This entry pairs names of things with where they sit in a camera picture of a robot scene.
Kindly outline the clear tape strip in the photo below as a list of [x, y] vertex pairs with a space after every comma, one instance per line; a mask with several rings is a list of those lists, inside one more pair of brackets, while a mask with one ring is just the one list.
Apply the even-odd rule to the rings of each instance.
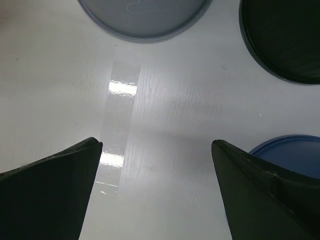
[[103, 143], [95, 186], [103, 195], [118, 192], [141, 67], [112, 63], [100, 141]]

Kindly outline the blue plastic bucket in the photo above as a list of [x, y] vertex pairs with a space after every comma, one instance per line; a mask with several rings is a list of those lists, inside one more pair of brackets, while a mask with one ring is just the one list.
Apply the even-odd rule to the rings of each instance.
[[252, 156], [311, 178], [320, 178], [320, 138], [291, 134], [267, 140], [249, 152]]

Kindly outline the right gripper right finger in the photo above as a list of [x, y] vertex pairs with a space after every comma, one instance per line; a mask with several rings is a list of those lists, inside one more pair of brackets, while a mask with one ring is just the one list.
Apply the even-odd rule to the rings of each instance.
[[320, 181], [267, 162], [225, 140], [211, 145], [234, 240], [317, 240]]

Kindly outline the grey plastic bucket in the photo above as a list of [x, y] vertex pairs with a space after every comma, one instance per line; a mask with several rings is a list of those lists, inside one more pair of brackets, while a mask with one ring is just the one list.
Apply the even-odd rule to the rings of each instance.
[[80, 0], [88, 17], [107, 33], [128, 42], [166, 41], [194, 25], [210, 0]]

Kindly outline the black ribbed waste bin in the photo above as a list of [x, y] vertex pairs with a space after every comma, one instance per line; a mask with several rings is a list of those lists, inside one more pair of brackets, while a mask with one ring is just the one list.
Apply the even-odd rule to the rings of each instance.
[[242, 0], [238, 15], [245, 46], [264, 70], [288, 82], [320, 83], [318, 0]]

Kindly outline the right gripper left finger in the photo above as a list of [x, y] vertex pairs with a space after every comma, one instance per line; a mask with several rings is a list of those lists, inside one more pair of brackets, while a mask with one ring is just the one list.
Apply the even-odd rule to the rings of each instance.
[[103, 144], [89, 137], [0, 174], [2, 240], [79, 239]]

